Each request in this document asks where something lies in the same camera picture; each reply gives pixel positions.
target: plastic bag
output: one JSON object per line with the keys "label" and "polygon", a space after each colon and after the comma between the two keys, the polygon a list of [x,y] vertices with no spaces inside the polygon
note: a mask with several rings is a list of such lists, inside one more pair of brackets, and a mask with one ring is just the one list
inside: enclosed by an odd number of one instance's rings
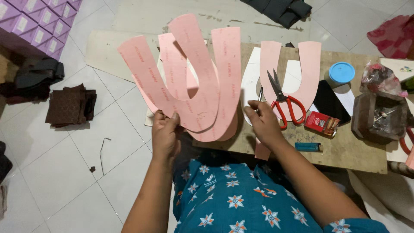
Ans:
{"label": "plastic bag", "polygon": [[401,89],[400,81],[391,69],[379,63],[371,64],[371,62],[368,62],[365,66],[359,91],[385,92],[401,97],[408,96],[407,91]]}

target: red cloth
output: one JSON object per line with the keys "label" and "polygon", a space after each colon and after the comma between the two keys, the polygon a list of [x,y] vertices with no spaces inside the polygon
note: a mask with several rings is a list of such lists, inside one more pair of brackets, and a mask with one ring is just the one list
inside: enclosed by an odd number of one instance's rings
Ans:
{"label": "red cloth", "polygon": [[386,58],[407,58],[414,39],[414,15],[399,15],[367,33]]}

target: purple box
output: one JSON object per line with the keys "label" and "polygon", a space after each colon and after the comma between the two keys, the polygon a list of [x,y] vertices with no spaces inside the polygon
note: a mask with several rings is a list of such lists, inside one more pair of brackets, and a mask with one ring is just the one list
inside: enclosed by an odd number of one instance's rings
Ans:
{"label": "purple box", "polygon": [[76,10],[79,11],[82,0],[67,0],[67,2]]}
{"label": "purple box", "polygon": [[46,4],[40,0],[28,0],[23,8],[23,12],[36,22],[40,22],[42,10]]}
{"label": "purple box", "polygon": [[73,25],[73,21],[75,20],[75,16],[77,14],[77,11],[73,9],[73,7],[69,4],[65,4],[65,10],[63,11],[63,15],[61,19],[70,27]]}
{"label": "purple box", "polygon": [[11,32],[19,19],[19,12],[16,8],[4,0],[0,0],[0,27]]}
{"label": "purple box", "polygon": [[63,15],[65,10],[66,0],[42,0],[52,11],[58,16]]}
{"label": "purple box", "polygon": [[39,25],[25,14],[21,14],[17,20],[12,33],[31,43]]}
{"label": "purple box", "polygon": [[62,43],[66,43],[67,37],[69,36],[70,26],[68,26],[63,20],[59,19],[56,24],[53,36],[60,40]]}
{"label": "purple box", "polygon": [[64,43],[60,42],[55,37],[52,37],[52,39],[47,42],[48,49],[46,50],[46,54],[56,60],[59,60],[64,45]]}
{"label": "purple box", "polygon": [[27,0],[7,0],[11,5],[17,8],[19,11],[22,11],[24,5],[27,3]]}
{"label": "purple box", "polygon": [[52,34],[46,31],[41,26],[38,26],[35,30],[31,45],[46,53],[48,50],[49,41],[52,39]]}
{"label": "purple box", "polygon": [[55,32],[56,24],[58,24],[59,16],[51,9],[46,7],[42,11],[42,17],[39,24],[50,33]]}

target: red-handled scissors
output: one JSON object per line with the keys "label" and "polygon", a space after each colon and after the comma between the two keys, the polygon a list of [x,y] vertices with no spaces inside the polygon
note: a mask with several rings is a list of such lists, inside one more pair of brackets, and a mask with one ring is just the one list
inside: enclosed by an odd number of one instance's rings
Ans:
{"label": "red-handled scissors", "polygon": [[[289,113],[290,113],[290,116],[292,118],[293,123],[294,124],[301,124],[305,120],[305,118],[306,118],[306,110],[305,110],[305,107],[303,106],[303,104],[300,103],[297,99],[293,98],[292,96],[288,95],[286,97],[283,94],[282,88],[280,87],[279,79],[277,78],[277,74],[276,74],[276,71],[274,69],[273,69],[274,79],[270,75],[269,71],[267,71],[267,74],[269,76],[270,84],[272,85],[272,88],[273,88],[274,92],[276,93],[276,97],[277,97],[276,101],[273,101],[272,102],[271,108],[273,109],[274,106],[276,105],[276,108],[279,111],[280,116],[282,116],[282,120],[283,120],[283,124],[284,124],[280,128],[281,129],[286,129],[286,127],[287,127],[286,117],[283,114],[282,109],[280,108],[280,105],[279,105],[280,102],[285,101],[285,100],[287,102],[287,106],[289,108]],[[297,121],[296,120],[295,114],[293,113],[292,101],[295,102],[301,108],[301,110],[302,110],[303,117],[302,117],[302,119],[300,121]]]}

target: person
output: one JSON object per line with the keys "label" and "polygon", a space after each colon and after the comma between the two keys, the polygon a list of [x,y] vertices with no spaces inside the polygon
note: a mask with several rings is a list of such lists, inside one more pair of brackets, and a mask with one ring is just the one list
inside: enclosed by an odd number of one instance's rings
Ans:
{"label": "person", "polygon": [[252,171],[205,150],[173,171],[183,128],[177,113],[170,119],[157,111],[152,160],[122,233],[167,232],[172,181],[175,232],[388,232],[284,139],[267,103],[249,105],[245,112],[253,130],[281,169],[259,164]]}

